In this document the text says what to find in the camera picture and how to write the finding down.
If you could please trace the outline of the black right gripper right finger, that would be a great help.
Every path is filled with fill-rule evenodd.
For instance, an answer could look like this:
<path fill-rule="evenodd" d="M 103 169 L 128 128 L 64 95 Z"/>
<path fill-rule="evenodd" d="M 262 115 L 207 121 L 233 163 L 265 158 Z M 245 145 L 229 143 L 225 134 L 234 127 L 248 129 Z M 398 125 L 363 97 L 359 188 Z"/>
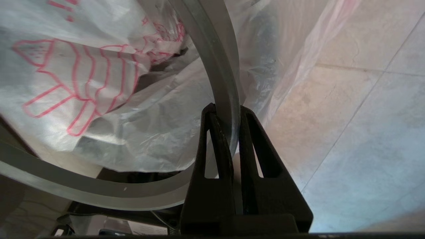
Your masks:
<path fill-rule="evenodd" d="M 243 214 L 234 217 L 235 233 L 308 233 L 310 207 L 254 112 L 240 112 Z"/>

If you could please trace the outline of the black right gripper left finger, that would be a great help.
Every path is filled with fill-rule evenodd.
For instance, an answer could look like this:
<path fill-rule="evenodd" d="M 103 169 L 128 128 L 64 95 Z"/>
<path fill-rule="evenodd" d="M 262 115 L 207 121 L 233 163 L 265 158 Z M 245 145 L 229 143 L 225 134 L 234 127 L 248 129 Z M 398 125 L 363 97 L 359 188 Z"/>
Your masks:
<path fill-rule="evenodd" d="M 208 133 L 216 159 L 217 179 L 205 177 Z M 202 111 L 198 150 L 180 217 L 180 231 L 182 234 L 232 234 L 234 215 L 232 156 L 216 107 L 211 103 Z"/>

